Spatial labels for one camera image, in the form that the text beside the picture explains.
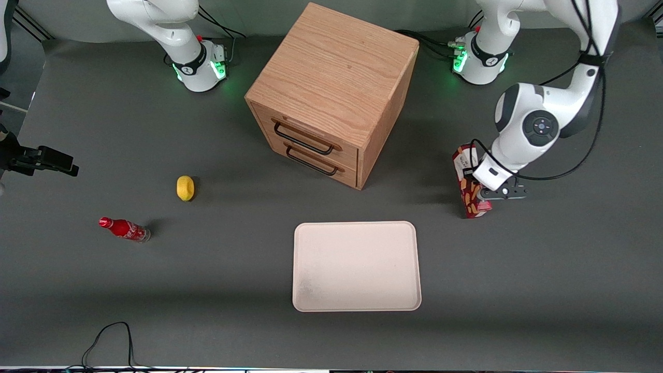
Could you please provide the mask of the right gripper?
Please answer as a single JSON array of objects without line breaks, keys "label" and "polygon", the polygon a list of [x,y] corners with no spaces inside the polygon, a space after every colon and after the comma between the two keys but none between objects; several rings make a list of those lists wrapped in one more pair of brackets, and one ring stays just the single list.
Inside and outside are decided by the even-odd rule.
[{"label": "right gripper", "polygon": [[11,170],[12,159],[21,156],[21,167],[24,175],[33,176],[36,170],[51,170],[76,177],[80,168],[73,164],[73,157],[50,147],[38,147],[37,149],[20,146],[16,135],[1,124],[1,168]]}]

